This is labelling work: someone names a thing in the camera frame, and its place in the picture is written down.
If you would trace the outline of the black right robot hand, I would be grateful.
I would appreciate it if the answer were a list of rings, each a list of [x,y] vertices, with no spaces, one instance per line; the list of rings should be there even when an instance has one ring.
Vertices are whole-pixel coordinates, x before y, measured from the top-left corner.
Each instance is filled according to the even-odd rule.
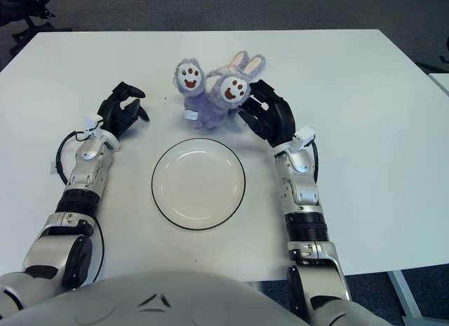
[[[295,119],[289,104],[263,80],[251,83],[250,89],[250,97],[241,105],[239,116],[272,148],[291,141]]]

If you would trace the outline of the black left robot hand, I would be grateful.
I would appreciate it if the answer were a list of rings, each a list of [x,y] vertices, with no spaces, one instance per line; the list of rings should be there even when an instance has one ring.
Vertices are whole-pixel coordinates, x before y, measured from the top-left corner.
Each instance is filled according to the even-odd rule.
[[[149,122],[147,112],[140,106],[142,98],[145,93],[139,88],[120,82],[98,109],[103,119],[101,128],[119,139],[139,118]]]

